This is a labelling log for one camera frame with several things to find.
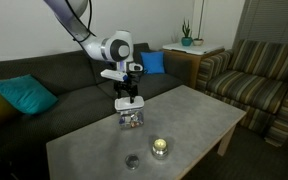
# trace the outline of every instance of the wall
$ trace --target wall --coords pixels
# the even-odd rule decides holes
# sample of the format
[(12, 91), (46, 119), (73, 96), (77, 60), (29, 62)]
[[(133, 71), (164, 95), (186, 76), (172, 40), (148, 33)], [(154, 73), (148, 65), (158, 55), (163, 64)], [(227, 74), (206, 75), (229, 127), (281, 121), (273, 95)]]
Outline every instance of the wall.
[[(93, 0), (91, 30), (110, 37), (132, 33), (133, 42), (153, 49), (176, 41), (183, 18), (192, 20), (194, 0)], [(87, 15), (82, 21), (87, 24)], [(0, 0), (0, 60), (80, 49), (43, 0)]]
[[(205, 43), (233, 45), (245, 0), (205, 0), (201, 37)], [(193, 37), (198, 35), (202, 0), (196, 0), (193, 15)]]

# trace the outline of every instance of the tea light candle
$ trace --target tea light candle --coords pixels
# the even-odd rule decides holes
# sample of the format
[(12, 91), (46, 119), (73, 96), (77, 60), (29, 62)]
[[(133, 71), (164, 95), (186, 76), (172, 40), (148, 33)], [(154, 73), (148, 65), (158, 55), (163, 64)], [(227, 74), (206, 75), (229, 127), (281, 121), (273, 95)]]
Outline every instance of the tea light candle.
[(164, 139), (157, 139), (154, 142), (154, 148), (158, 151), (163, 151), (166, 148), (166, 141)]

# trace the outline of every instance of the armchair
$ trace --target armchair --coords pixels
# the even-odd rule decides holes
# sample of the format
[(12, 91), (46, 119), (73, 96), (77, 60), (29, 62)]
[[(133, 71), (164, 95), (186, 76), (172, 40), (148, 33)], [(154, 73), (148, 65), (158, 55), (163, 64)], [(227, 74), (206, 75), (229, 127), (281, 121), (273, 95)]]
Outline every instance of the armchair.
[(281, 146), (288, 137), (288, 44), (240, 40), (201, 61), (196, 89), (247, 112), (240, 125)]

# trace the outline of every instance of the dark carpet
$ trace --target dark carpet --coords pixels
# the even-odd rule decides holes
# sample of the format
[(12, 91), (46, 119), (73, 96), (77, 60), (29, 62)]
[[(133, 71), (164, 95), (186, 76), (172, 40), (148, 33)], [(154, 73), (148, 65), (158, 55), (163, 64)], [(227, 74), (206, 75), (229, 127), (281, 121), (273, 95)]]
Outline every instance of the dark carpet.
[(237, 127), (223, 157), (214, 148), (183, 179), (288, 180), (288, 140), (277, 148)]

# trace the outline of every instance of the blue pillow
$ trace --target blue pillow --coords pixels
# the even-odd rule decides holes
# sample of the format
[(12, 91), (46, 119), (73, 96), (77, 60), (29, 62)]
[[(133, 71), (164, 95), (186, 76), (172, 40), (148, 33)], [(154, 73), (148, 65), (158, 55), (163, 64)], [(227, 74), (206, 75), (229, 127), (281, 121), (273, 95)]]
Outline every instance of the blue pillow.
[(147, 74), (163, 74), (164, 62), (163, 56), (164, 52), (141, 52), (144, 70), (147, 71)]
[(30, 74), (0, 80), (0, 94), (25, 114), (42, 113), (58, 100)]

